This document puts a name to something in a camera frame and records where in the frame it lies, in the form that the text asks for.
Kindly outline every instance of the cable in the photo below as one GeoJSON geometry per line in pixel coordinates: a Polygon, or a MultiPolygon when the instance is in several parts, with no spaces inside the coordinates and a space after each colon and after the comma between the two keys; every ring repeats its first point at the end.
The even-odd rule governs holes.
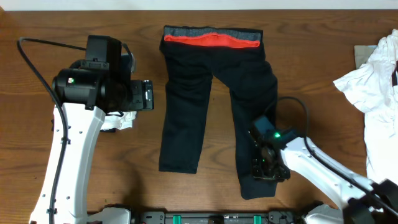
{"type": "Polygon", "coordinates": [[[386,210],[388,210],[389,212],[391,212],[393,215],[395,215],[396,217],[398,217],[398,212],[396,212],[393,208],[391,208],[388,204],[384,203],[379,197],[375,196],[372,192],[370,192],[368,189],[366,189],[365,187],[363,187],[362,185],[360,185],[357,181],[353,180],[350,177],[347,177],[346,175],[344,175],[342,172],[338,171],[337,169],[335,169],[333,166],[331,166],[329,163],[325,162],[322,158],[320,158],[315,151],[310,147],[310,145],[308,144],[307,141],[307,136],[308,136],[308,129],[310,126],[310,112],[308,110],[308,107],[305,105],[305,103],[293,96],[283,96],[281,98],[279,98],[278,100],[272,102],[270,105],[268,105],[268,107],[266,108],[266,110],[264,111],[264,113],[267,112],[267,110],[269,110],[269,108],[271,108],[271,106],[281,100],[295,100],[298,103],[300,103],[300,105],[302,106],[304,113],[305,113],[305,129],[304,129],[304,135],[303,135],[303,139],[304,139],[304,144],[305,147],[307,148],[307,150],[310,152],[310,154],[322,165],[324,165],[327,169],[330,169],[332,172],[334,172],[335,174],[337,174],[338,176],[340,176],[342,179],[344,179],[345,181],[349,182],[350,184],[352,184],[353,186],[357,187],[359,190],[362,190],[368,197],[370,197],[374,202],[377,202],[382,208],[385,208],[386,210]]]}
{"type": "Polygon", "coordinates": [[[25,54],[24,49],[22,48],[22,42],[23,41],[37,42],[37,43],[41,43],[41,44],[50,44],[50,45],[56,45],[56,46],[59,46],[59,47],[68,47],[68,48],[77,49],[77,50],[86,50],[86,49],[83,48],[83,47],[75,47],[75,46],[72,46],[72,45],[60,44],[60,43],[56,43],[56,42],[51,42],[51,41],[46,41],[46,40],[38,40],[38,39],[32,39],[32,38],[25,38],[25,37],[21,37],[17,41],[17,47],[18,47],[19,53],[22,55],[22,57],[24,58],[25,62],[28,64],[30,69],[32,69],[32,71],[35,73],[37,78],[42,82],[44,88],[50,94],[52,100],[55,103],[55,106],[58,109],[58,112],[60,113],[61,122],[62,122],[63,137],[61,138],[62,146],[61,146],[60,158],[58,160],[57,170],[55,171],[54,182],[53,182],[52,189],[51,189],[50,206],[49,206],[49,209],[47,210],[48,213],[49,213],[49,223],[52,224],[52,223],[54,223],[55,194],[57,193],[58,180],[59,180],[60,173],[61,173],[63,157],[65,155],[65,150],[67,148],[67,143],[68,143],[68,126],[67,126],[67,120],[65,118],[65,114],[62,111],[62,104],[61,104],[60,100],[58,99],[56,94],[53,92],[53,90],[50,88],[49,84],[45,81],[43,76],[34,67],[33,63],[29,60],[29,58],[25,54]]]}

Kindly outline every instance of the wooden table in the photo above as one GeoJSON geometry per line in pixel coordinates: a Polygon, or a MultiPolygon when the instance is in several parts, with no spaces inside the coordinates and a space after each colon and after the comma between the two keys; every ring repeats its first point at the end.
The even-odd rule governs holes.
{"type": "MultiPolygon", "coordinates": [[[[19,55],[16,40],[33,37],[84,47],[89,34],[128,44],[136,79],[154,82],[155,110],[139,114],[134,129],[101,133],[88,184],[88,210],[126,203],[138,210],[263,211],[332,204],[292,173],[276,197],[243,200],[234,161],[228,89],[213,80],[205,141],[196,175],[158,171],[167,72],[158,50],[162,28],[248,27],[264,30],[267,60],[279,93],[303,99],[311,111],[310,137],[331,157],[365,175],[363,114],[332,81],[355,69],[354,45],[377,44],[398,24],[397,11],[98,11],[5,12],[0,21],[0,222],[27,223],[44,181],[52,143],[53,103],[19,55]]],[[[40,44],[25,50],[48,82],[84,53],[40,44]]],[[[279,124],[302,128],[294,102],[281,103],[279,124]]]]}

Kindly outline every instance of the black pants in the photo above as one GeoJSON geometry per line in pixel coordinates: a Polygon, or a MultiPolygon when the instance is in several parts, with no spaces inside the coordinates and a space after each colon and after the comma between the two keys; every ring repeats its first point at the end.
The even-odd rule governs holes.
{"type": "MultiPolygon", "coordinates": [[[[262,39],[261,30],[235,30],[260,33],[262,39]]],[[[163,38],[160,50],[169,82],[159,170],[196,174],[214,75],[230,89],[241,195],[245,199],[273,197],[276,182],[256,181],[251,175],[256,147],[248,133],[253,120],[277,98],[277,79],[265,61],[262,40],[258,47],[235,49],[167,42],[163,38]]],[[[267,116],[275,123],[275,108],[267,116]]]]}

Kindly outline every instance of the waistband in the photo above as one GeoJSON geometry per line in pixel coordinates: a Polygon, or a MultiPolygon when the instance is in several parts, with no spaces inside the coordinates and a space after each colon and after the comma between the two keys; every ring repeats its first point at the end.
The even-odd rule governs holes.
{"type": "Polygon", "coordinates": [[[248,48],[260,46],[262,33],[212,27],[164,27],[164,41],[202,47],[248,48]]]}

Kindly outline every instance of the gray waistband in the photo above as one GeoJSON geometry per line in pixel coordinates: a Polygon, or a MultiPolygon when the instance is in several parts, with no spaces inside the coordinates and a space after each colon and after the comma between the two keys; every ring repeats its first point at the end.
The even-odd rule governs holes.
{"type": "Polygon", "coordinates": [[[174,37],[181,37],[181,36],[198,37],[209,33],[226,34],[231,37],[237,38],[239,40],[251,40],[251,41],[261,40],[260,33],[249,33],[249,32],[240,32],[236,30],[215,29],[215,28],[186,29],[186,28],[164,27],[164,35],[172,35],[174,37]]]}

